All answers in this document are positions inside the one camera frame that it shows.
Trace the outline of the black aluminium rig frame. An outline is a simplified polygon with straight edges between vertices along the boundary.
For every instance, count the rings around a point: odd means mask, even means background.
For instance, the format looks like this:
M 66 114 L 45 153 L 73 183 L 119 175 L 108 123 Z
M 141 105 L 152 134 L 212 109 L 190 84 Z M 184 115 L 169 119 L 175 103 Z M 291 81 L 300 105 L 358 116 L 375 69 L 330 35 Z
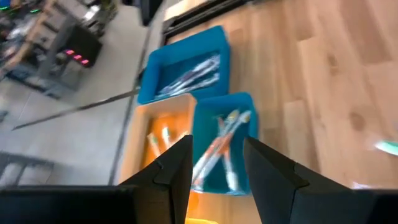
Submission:
M 165 10 L 162 43 L 191 28 L 245 5 L 252 0 L 181 0 Z

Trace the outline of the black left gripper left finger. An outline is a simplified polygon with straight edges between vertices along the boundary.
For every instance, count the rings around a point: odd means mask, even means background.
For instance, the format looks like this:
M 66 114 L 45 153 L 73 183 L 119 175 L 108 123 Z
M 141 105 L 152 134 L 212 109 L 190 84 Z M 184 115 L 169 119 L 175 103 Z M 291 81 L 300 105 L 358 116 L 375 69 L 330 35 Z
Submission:
M 118 185 L 0 189 L 0 224 L 184 224 L 192 182 L 186 135 Z

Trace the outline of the purple bristle toothbrush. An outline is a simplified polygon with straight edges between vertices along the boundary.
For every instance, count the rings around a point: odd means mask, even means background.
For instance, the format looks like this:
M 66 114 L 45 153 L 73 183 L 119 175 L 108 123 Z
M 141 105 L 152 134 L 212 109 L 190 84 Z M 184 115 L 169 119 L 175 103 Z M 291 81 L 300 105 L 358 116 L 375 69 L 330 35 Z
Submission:
M 173 90 L 181 90 L 182 88 L 195 85 L 212 77 L 215 73 L 218 73 L 217 70 L 220 66 L 220 57 L 220 54 L 216 54 L 199 63 L 193 69 L 178 77 L 171 84 L 163 87 L 158 95 L 170 93 Z

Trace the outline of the blue white toothbrush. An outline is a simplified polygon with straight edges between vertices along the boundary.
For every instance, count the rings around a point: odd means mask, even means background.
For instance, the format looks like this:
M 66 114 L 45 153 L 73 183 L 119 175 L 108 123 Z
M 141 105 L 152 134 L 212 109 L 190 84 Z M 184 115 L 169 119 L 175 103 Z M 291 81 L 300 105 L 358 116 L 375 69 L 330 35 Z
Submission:
M 182 88 L 181 90 L 173 90 L 173 91 L 171 91 L 170 93 L 165 93 L 165 94 L 158 95 L 158 97 L 163 97 L 163 96 L 175 96 L 175 95 L 187 93 L 187 92 L 192 91 L 192 90 L 197 90 L 197 89 L 200 89 L 200 88 L 205 88 L 205 87 L 208 87 L 208 86 L 210 86 L 210 85 L 216 83 L 219 79 L 220 79 L 219 73 L 215 73 L 212 77 L 207 78 L 207 79 L 201 81 L 200 83 L 197 83 L 197 84 L 195 84 L 195 85 Z

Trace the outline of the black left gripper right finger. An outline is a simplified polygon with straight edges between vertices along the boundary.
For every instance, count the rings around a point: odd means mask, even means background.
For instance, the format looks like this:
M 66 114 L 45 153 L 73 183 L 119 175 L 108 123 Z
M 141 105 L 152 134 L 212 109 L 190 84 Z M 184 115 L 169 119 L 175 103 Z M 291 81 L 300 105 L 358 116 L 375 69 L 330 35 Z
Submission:
M 244 163 L 262 224 L 398 224 L 398 189 L 351 189 L 248 137 Z

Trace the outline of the small teal plastic bin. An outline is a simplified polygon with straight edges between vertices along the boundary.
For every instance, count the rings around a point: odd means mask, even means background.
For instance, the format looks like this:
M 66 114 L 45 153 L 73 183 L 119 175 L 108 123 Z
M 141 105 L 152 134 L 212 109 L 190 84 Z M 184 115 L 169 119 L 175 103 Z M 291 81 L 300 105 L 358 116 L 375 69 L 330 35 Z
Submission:
M 244 139 L 248 136 L 258 137 L 257 112 L 249 93 L 239 92 L 224 96 L 205 98 L 200 100 L 193 117 L 193 163 L 206 151 L 211 142 L 217 137 L 217 118 L 226 118 L 233 110 L 240 112 L 250 111 L 251 117 L 248 123 L 240 125 L 234 133 L 231 143 L 231 162 L 238 176 L 239 191 L 236 195 L 249 195 L 251 189 L 244 165 Z

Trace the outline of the grey equipment cart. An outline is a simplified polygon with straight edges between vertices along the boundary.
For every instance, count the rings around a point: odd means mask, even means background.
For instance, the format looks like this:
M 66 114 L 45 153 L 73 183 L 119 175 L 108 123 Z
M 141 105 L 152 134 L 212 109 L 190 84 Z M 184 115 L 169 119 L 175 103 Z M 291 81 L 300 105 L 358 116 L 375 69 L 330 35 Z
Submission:
M 55 38 L 45 49 L 36 75 L 51 86 L 76 91 L 80 87 L 82 71 L 91 68 L 103 47 L 102 42 L 88 28 L 67 16 L 55 32 Z

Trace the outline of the orange plastic bin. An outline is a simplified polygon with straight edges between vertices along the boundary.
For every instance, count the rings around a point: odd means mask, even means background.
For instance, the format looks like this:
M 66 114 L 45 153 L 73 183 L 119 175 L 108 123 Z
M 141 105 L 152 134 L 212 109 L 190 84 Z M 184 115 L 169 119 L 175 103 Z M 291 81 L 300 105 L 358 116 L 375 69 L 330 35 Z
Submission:
M 189 194 L 192 181 L 193 136 L 181 133 L 192 130 L 197 101 L 190 94 L 179 95 L 140 105 L 134 110 L 124 148 L 117 189 L 171 190 Z M 169 127 L 171 146 L 165 149 L 162 128 Z M 154 133 L 161 155 L 155 157 L 147 136 Z

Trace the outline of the clear-wrapped toothbrush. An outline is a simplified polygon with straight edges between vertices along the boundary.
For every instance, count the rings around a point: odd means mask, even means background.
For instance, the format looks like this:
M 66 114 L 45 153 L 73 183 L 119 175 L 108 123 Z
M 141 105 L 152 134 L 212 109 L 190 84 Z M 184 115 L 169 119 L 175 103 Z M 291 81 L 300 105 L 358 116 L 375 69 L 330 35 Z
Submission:
M 388 154 L 398 156 L 398 142 L 394 141 L 378 141 L 375 143 L 374 147 L 380 151 L 386 152 Z

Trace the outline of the large teal-blue plastic bin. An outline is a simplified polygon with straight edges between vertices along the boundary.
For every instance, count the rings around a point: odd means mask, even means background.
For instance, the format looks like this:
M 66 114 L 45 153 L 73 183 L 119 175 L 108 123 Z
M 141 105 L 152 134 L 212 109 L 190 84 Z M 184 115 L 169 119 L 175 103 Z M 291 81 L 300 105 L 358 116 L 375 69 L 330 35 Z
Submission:
M 228 94 L 231 51 L 223 28 L 215 26 L 153 51 L 144 70 L 138 103 L 144 105 L 160 100 L 156 96 L 163 87 L 214 55 L 220 56 L 220 66 L 216 70 L 220 79 L 190 93 L 196 99 Z

